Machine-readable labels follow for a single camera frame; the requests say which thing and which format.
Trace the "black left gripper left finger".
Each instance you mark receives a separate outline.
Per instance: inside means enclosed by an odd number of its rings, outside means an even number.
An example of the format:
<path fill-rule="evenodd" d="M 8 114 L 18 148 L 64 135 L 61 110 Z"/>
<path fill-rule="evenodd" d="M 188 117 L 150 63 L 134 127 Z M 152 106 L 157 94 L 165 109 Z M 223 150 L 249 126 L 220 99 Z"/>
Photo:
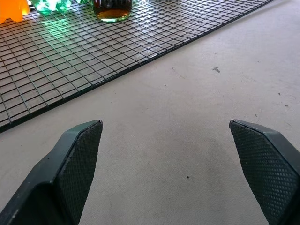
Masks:
<path fill-rule="evenodd" d="M 78 225 L 94 178 L 103 131 L 92 120 L 65 131 L 0 213 L 0 225 Z"/>

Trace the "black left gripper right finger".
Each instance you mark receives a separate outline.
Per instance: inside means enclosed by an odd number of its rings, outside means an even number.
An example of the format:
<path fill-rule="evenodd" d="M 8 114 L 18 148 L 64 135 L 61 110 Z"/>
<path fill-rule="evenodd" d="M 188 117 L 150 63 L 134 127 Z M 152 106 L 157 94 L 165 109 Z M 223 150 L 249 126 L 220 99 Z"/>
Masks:
<path fill-rule="evenodd" d="M 300 151 L 280 132 L 231 120 L 244 176 L 269 225 L 300 225 Z"/>

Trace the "green glass object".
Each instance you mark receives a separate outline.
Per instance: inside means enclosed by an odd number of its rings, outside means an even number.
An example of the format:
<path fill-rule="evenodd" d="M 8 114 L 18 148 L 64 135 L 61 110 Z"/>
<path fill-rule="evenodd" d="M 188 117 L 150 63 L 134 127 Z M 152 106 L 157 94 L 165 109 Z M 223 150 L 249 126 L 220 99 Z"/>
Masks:
<path fill-rule="evenodd" d="M 43 15 L 52 12 L 65 13 L 72 4 L 72 0 L 30 0 L 34 8 Z"/>

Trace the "amber liquid glass jar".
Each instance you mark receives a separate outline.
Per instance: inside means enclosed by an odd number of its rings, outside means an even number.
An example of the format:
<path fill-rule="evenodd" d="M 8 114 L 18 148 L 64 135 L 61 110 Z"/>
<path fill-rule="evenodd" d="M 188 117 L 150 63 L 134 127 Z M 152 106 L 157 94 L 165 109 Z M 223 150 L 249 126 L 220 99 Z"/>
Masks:
<path fill-rule="evenodd" d="M 127 19 L 132 10 L 132 0 L 90 0 L 97 19 L 113 23 Z"/>

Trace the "orange translucent plastic object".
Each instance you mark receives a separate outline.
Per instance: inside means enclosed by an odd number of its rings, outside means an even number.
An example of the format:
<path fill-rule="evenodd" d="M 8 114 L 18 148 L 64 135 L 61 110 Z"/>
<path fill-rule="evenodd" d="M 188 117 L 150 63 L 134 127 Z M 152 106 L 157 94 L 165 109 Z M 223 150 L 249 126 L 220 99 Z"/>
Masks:
<path fill-rule="evenodd" d="M 30 7 L 27 0 L 0 0 L 0 24 L 6 19 L 20 22 L 23 16 L 29 13 Z"/>

